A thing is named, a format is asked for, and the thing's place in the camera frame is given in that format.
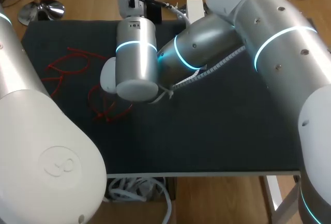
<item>blue led ring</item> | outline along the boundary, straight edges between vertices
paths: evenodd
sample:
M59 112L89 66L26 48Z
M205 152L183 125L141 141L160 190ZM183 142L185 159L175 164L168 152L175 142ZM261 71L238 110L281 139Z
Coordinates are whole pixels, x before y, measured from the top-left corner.
M186 65L188 68L191 68L193 70L199 70L200 68L191 66L190 64L188 64L185 61L185 59L183 59L183 57L180 55L180 53L178 51L176 40L177 40L177 36L174 39L175 50L176 50L177 56L180 58L180 60L183 62L183 64Z
M302 196L302 201L304 202L306 209L308 210L308 212L310 213L310 215L314 218L314 220L318 223L318 224L322 224L321 222L319 222L317 220L317 218L313 215L313 213L310 211L308 205L306 204L305 198L304 198L304 194L302 193L302 188L300 187L300 191L301 191L301 196Z
M117 48L116 48L116 53L118 52L118 50L123 47L123 46L126 46L127 44L140 44L140 45L147 45L147 46L150 46L152 47L156 52L157 52L157 49L154 45L150 44L150 43L146 43L146 42L141 42L139 40L134 40L134 41L128 41L128 42L124 42L122 44L120 44Z
M7 16L5 16L4 14L0 13L0 17L4 18L5 20L9 21L9 23L12 25L12 23L10 22L10 20L8 19Z
M257 54L255 55L255 59L254 59L254 67L255 67L255 70L257 71L257 62L258 62L258 58L262 52L262 50L271 42L273 41L274 39L276 39L277 37L283 35L283 34L286 34L288 32L291 32L291 31L295 31L295 30L311 30L311 31L314 31L317 33L317 31L314 29L314 28L311 28L311 27L308 27L308 26L294 26L294 27L290 27L290 28L287 28L287 29L284 29L283 31L280 31L278 33L276 33L275 35L271 36L266 42L263 43L263 45L261 45L261 47L259 48Z

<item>dark gray mat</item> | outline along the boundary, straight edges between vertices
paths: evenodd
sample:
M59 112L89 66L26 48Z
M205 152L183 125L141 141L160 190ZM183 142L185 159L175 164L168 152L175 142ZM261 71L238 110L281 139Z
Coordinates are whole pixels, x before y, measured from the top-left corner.
M67 47L114 56L117 23L31 23L22 43L41 78L56 76L44 69L68 54ZM158 49L183 28L176 21L157 26ZM74 61L63 66L80 63ZM135 104L129 115L111 124L92 121L87 93L99 82L104 62L91 61L86 73L65 78L54 101L97 145L108 173L299 169L299 146L248 54L180 89L171 100ZM46 88L51 93L54 84Z

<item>red wire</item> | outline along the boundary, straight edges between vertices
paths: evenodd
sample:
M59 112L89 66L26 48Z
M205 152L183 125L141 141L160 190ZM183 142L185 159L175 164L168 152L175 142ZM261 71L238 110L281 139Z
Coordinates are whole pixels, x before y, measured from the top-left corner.
M127 115L131 111L131 109L132 109L132 104L124 112L114 116L113 118L107 118L107 122L113 122L114 120Z
M96 54L96 53L86 52L86 51L82 51L82 50L75 49L75 48L71 48L71 47L67 47L67 49L68 49L69 51L72 51L72 52L80 52L80 53L84 53L84 54L91 55L91 56L93 56L93 57L98 57L98 58L100 58L100 59L107 59L106 57L101 56L101 55Z
M58 80L58 84L57 84L57 87L56 89L54 90L54 92L51 94L51 97L53 97L59 90L62 82L63 82L63 78L64 78L64 75L65 74L79 74L79 73L83 73L84 71L86 71L89 66L90 66L90 59L85 55L90 55L90 56L93 56L93 57L98 57L100 59L107 59L106 57L104 56L101 56L99 54L96 54L96 53L92 53L92 52L87 52L87 51L82 51L82 50L79 50L79 49L75 49L75 48L70 48L68 47L67 48L68 51L73 51L73 52L76 52L76 53L72 53L72 54L69 54L69 55L66 55L66 56L63 56L63 57L60 57L59 59L57 59L56 61L52 62L51 64L49 64L47 66L46 69L49 69L49 68L52 68L58 72L61 73L61 76L56 78L56 77L53 77L53 78L43 78L41 79L42 81L56 81ZM55 67L55 65L65 59L68 59L68 58L71 58L71 57L83 57L85 59L87 59L87 64L86 66L81 69L81 70L77 70L77 71L65 71L65 70L61 70L61 69L58 69L57 67ZM125 110L123 111L122 113L114 116L114 117L108 117L108 114L111 112L111 110L113 110L113 108L116 106L116 101L114 101L108 108L107 108L107 102L106 102L106 98L103 97L102 100L103 100L103 112L99 112L92 104L91 104L91 95L92 93L99 89L100 88L100 84L98 85L95 85L93 86L89 91L88 91L88 94L87 94L87 101L88 101L88 104L89 104L89 107L92 109L93 112L95 112L97 114L96 117L93 118L93 120L97 120L99 118L102 118L102 117L105 117L106 118L106 121L109 123L109 122L112 122L118 118L121 118L123 117L124 115L128 114L130 111L131 111L131 108L132 108L132 104Z
M43 78L43 79L41 79L42 81L56 81L56 80L58 80L58 84L57 84L57 87L56 87L56 89L53 91L53 93L51 94L51 97L53 97L55 94L56 94L56 92L59 90L59 88L60 88L60 86L61 86L61 84L62 84L62 81L63 81L63 75L61 75L60 77L58 77L58 78Z
M95 90L97 90L97 89L99 89L99 88L100 88L100 85L99 85L99 84L98 84L98 85L95 85L95 86L93 86L93 87L89 90L89 92L88 92L88 94L87 94L87 101L88 101L88 104L89 104L90 108L92 109L92 111L95 112L95 113L97 114L97 116L93 118L94 121L97 120L97 119L100 119L100 118L102 118L102 117L105 117L107 122L112 122L112 121L114 121L114 120L116 120L116 119L118 119L118 118L120 118L120 117L123 117L124 115L128 114L128 113L131 111L132 104L131 104L131 105L129 106L129 108L126 109L124 112L122 112L122 113L120 113L120 114L118 114L118 115L116 115L116 116L114 116L114 117L108 117L109 112L115 107L115 105L116 105L116 101L114 101L114 102L110 105L110 107L108 107L108 108L106 109L106 98L105 98L105 97L102 98L104 111L103 111L103 112L98 111L98 110L97 110L97 109L91 104L91 95L92 95L92 93L93 93Z
M83 69L76 70L76 71L65 71L65 70L60 70L60 69L54 67L55 64L65 60L67 58L71 58L71 57L84 57L85 59L87 59L86 66ZM80 54L80 53L72 53L72 54L60 57L59 59L55 60L53 63L51 63L47 66L47 69L52 68L52 69L57 70L58 72L63 73L63 74L79 74L79 73L82 73L82 72L86 71L88 69L88 67L89 67L89 58L86 55Z

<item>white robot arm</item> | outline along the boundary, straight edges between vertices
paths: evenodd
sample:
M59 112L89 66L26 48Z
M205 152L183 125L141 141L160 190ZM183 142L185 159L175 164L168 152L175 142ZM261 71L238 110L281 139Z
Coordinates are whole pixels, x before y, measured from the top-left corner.
M191 25L158 53L166 86L189 76L211 59L212 40L226 35L218 52L234 46L236 33L270 92L297 133L304 158L299 212L304 223L331 220L331 54L317 31L287 0L206 0L219 16ZM201 39L215 34L213 39ZM180 62L185 58L188 68Z
M101 154L49 97L1 6L0 30L0 219L87 223L106 188Z
M151 99L158 84L173 85L243 42L252 67L300 137L302 220L328 223L330 52L286 0L207 0L207 4L214 13L158 53L150 21L123 20L118 25L116 57L125 63L116 63L117 92L129 100ZM106 187L101 154L49 98L1 8L0 29L0 218L7 224L86 223Z

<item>robot logo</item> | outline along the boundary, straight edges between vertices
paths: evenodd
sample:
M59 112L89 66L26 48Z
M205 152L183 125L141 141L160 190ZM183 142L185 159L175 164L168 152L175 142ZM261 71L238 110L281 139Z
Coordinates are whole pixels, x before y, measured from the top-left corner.
M82 175L79 157L64 146L45 150L38 161L39 175L48 186L56 189L74 187Z
M44 168L45 171L50 174L51 176L59 177L62 175L63 172L71 172L73 170L73 160L71 158L68 158L66 161L64 161L61 165L58 165L57 163L54 163L54 166L58 169L55 171L48 170L48 168Z

